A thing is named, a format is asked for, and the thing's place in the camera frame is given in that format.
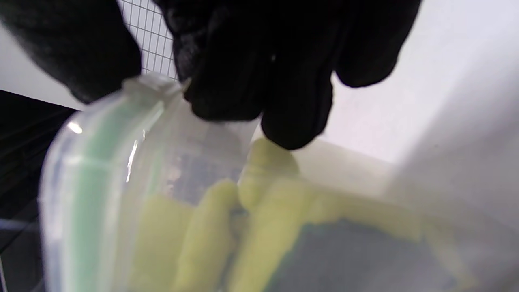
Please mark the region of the person's right hand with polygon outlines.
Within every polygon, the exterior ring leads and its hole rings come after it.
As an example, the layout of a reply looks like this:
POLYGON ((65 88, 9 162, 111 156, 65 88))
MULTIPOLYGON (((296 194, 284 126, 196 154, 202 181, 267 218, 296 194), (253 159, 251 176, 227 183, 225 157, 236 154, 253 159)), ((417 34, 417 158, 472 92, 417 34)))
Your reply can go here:
MULTIPOLYGON (((174 65, 198 117, 262 118, 264 135, 296 150, 321 134, 330 77, 348 87, 387 78, 420 0, 156 0, 174 65)), ((2 0, 1 22, 80 102, 141 73, 137 42, 114 0, 2 0)))

